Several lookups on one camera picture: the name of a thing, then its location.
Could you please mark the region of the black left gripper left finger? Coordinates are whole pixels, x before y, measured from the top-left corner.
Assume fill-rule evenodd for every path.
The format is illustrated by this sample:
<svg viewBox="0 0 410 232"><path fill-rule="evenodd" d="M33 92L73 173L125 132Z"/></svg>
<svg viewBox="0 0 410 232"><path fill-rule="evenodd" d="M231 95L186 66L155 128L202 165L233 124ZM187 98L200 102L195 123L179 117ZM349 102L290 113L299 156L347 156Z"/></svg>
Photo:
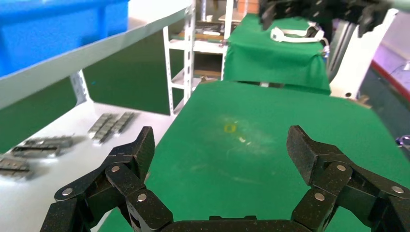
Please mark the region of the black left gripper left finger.
<svg viewBox="0 0 410 232"><path fill-rule="evenodd" d="M115 208L135 232L160 232L173 222L172 212L144 184L155 152L153 129L114 147L102 164L61 187L41 226L42 232L88 232Z"/></svg>

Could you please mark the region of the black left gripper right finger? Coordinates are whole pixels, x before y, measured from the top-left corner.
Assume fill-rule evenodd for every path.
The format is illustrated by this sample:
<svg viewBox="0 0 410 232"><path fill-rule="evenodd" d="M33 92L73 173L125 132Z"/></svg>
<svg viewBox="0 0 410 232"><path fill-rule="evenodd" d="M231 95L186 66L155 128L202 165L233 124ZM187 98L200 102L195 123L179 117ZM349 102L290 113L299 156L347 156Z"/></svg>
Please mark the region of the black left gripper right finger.
<svg viewBox="0 0 410 232"><path fill-rule="evenodd" d="M292 221L323 232L336 211L345 208L373 232L409 231L408 188L358 166L335 145L314 141L300 126L289 128L286 147L310 186Z"/></svg>

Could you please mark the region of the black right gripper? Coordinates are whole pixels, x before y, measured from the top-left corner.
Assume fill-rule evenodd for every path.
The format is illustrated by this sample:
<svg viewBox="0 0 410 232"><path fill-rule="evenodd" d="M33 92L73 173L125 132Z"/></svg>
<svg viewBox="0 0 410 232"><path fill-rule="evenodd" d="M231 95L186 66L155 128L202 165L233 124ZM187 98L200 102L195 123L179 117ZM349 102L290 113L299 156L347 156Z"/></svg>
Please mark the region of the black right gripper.
<svg viewBox="0 0 410 232"><path fill-rule="evenodd" d="M259 19L262 30L268 30L275 20L301 17L316 23L334 19L358 22L358 38L383 23L389 10L387 1L363 1L360 17L354 14L356 0L260 0Z"/></svg>

